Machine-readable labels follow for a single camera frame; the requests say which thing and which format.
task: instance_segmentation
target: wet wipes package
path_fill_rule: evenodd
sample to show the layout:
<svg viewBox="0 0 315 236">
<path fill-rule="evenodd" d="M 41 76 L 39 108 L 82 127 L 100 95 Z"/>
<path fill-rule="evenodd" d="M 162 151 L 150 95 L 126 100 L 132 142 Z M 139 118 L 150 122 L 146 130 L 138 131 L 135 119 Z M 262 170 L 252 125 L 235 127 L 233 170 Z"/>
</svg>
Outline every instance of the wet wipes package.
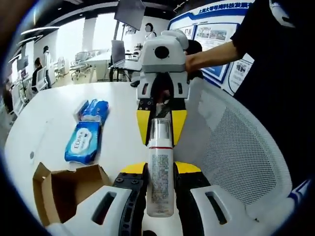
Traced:
<svg viewBox="0 0 315 236">
<path fill-rule="evenodd" d="M 64 159 L 83 164 L 94 161 L 100 139 L 98 122 L 80 121 L 66 146 Z"/>
<path fill-rule="evenodd" d="M 82 121 L 97 121 L 104 125 L 108 115 L 108 102 L 94 99 L 82 112 Z"/>
</svg>

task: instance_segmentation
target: mesh chair back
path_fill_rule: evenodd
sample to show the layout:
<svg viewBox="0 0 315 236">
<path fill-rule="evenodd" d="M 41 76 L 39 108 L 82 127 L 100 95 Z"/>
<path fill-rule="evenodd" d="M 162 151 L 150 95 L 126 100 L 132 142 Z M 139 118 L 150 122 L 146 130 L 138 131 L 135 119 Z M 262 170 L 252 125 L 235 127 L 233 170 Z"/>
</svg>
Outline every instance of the mesh chair back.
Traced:
<svg viewBox="0 0 315 236">
<path fill-rule="evenodd" d="M 19 115 L 24 105 L 20 97 L 20 83 L 15 84 L 15 86 L 12 88 L 11 93 L 12 93 L 13 111 L 16 113 L 16 115 Z"/>
<path fill-rule="evenodd" d="M 76 61 L 86 61 L 89 57 L 88 52 L 79 52 L 77 55 L 75 55 Z"/>
<path fill-rule="evenodd" d="M 289 195 L 285 160 L 268 131 L 232 96 L 199 78 L 190 86 L 174 159 L 200 167 L 212 185 L 242 201 L 255 219 Z"/>
</svg>

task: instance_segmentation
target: cardboard box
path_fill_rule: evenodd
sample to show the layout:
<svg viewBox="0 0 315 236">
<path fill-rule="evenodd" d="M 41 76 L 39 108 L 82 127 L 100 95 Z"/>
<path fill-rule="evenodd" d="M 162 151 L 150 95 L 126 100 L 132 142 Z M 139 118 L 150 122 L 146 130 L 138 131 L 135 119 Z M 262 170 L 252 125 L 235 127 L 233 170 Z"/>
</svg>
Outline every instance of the cardboard box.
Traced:
<svg viewBox="0 0 315 236">
<path fill-rule="evenodd" d="M 104 185 L 111 183 L 99 165 L 51 172 L 39 163 L 33 176 L 33 191 L 42 224 L 46 227 L 66 222 L 75 216 L 78 204 Z"/>
</svg>

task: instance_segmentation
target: clear plastic bottle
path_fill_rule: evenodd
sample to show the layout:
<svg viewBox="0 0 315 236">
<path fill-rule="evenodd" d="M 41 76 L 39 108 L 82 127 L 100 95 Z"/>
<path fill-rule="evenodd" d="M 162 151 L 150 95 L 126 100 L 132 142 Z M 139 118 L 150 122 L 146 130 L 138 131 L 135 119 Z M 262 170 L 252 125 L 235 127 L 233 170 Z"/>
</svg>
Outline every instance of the clear plastic bottle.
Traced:
<svg viewBox="0 0 315 236">
<path fill-rule="evenodd" d="M 147 214 L 170 217 L 174 213 L 173 146 L 170 121 L 152 120 L 149 140 Z"/>
</svg>

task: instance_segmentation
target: display board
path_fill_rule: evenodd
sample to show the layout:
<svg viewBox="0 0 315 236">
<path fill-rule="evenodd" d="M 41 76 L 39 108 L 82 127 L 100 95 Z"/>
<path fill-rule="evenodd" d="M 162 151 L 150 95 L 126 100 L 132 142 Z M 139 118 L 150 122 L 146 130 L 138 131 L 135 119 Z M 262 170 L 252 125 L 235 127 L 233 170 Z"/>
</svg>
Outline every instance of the display board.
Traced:
<svg viewBox="0 0 315 236">
<path fill-rule="evenodd" d="M 251 66 L 252 61 L 245 59 L 241 59 L 233 63 L 228 76 L 228 86 L 233 93 L 236 93 L 237 89 L 247 76 Z"/>
<path fill-rule="evenodd" d="M 180 29 L 201 43 L 203 51 L 230 41 L 254 0 L 222 0 L 210 3 L 172 19 L 169 29 Z M 234 63 L 204 68 L 204 78 L 231 95 L 248 74 L 254 60 L 247 54 Z"/>
<path fill-rule="evenodd" d="M 230 41 L 230 37 L 235 33 L 237 23 L 210 23 L 198 25 L 194 40 L 202 45 L 202 50 L 207 51 Z M 223 84 L 229 64 L 213 66 L 202 69 L 206 75 L 210 75 L 214 80 Z"/>
<path fill-rule="evenodd" d="M 197 26 L 187 26 L 187 27 L 179 28 L 179 30 L 182 31 L 188 39 L 193 39 L 193 36 L 196 31 L 196 27 Z"/>
</svg>

